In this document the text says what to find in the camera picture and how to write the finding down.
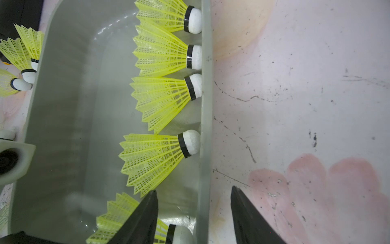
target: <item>gray plastic bin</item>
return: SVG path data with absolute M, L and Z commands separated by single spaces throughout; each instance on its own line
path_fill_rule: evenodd
M 203 47 L 203 97 L 190 102 L 161 132 L 200 130 L 200 154 L 184 159 L 157 187 L 159 217 L 187 226 L 207 243 L 213 107 L 210 0 L 188 0 L 203 11 L 203 32 L 176 32 Z M 51 17 L 24 139 L 36 145 L 30 169 L 13 190 L 11 233 L 62 243 L 85 243 L 96 216 L 117 192 L 133 195 L 120 173 L 119 142 L 146 134 L 135 110 L 131 77 L 137 35 L 133 0 L 63 0 Z M 182 70 L 175 78 L 194 73 Z

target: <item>yellow shuttlecock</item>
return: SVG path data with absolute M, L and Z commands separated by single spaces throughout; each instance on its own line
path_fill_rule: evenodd
M 135 77 L 131 94 L 138 100 L 136 110 L 142 112 L 142 122 L 159 134 L 191 100 L 202 96 L 202 75 L 193 74 L 184 80 L 172 78 Z
M 36 31 L 33 28 L 27 29 L 17 24 L 15 24 L 15 28 L 30 54 L 32 68 L 37 70 L 45 35 L 42 31 Z
M 119 231 L 122 225 L 139 205 L 135 199 L 126 193 L 117 193 L 115 201 L 107 202 L 107 213 L 96 218 L 98 230 L 87 240 L 87 244 L 106 244 Z M 183 226 L 166 225 L 157 219 L 156 233 L 153 243 L 172 243 L 174 238 L 184 241 L 183 244 L 193 243 L 189 229 Z
M 30 54 L 20 38 L 1 40 L 0 52 L 21 71 L 25 81 L 32 84 L 35 82 L 36 70 L 32 68 Z
M 25 82 L 24 79 L 18 79 L 7 70 L 0 69 L 0 96 L 5 97 L 19 91 L 28 91 L 31 87 L 32 84 Z
M 201 46 L 186 45 L 152 21 L 142 20 L 136 28 L 138 36 L 133 39 L 137 48 L 133 53 L 140 76 L 162 77 L 186 67 L 202 68 Z
M 195 130 L 177 136 L 129 134 L 124 138 L 121 173 L 129 176 L 126 185 L 134 186 L 134 195 L 141 192 L 141 197 L 154 190 L 183 158 L 200 149 L 200 134 Z
M 170 32 L 185 30 L 198 34 L 202 31 L 202 11 L 187 6 L 182 0 L 137 0 L 137 18 L 153 20 Z

